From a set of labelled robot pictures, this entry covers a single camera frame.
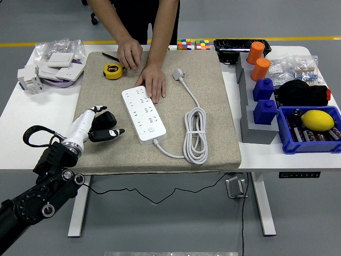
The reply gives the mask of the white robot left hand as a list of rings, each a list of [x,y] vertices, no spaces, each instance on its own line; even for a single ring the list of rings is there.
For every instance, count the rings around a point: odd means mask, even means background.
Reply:
[[[73,123],[69,136],[63,140],[63,145],[81,146],[88,139],[91,142],[104,142],[122,135],[124,129],[114,129],[117,124],[115,116],[105,111],[106,106],[94,106],[82,113]]]

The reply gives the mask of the person's right hand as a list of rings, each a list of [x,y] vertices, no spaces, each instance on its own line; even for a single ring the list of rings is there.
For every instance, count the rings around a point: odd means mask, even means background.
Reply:
[[[143,48],[139,42],[131,37],[120,39],[117,42],[117,57],[120,63],[130,70],[140,68]]]

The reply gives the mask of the person's left hand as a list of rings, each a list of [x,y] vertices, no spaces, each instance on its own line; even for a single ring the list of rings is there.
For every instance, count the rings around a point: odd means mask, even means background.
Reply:
[[[134,86],[142,85],[153,103],[159,103],[160,98],[166,96],[166,78],[160,65],[145,65]]]

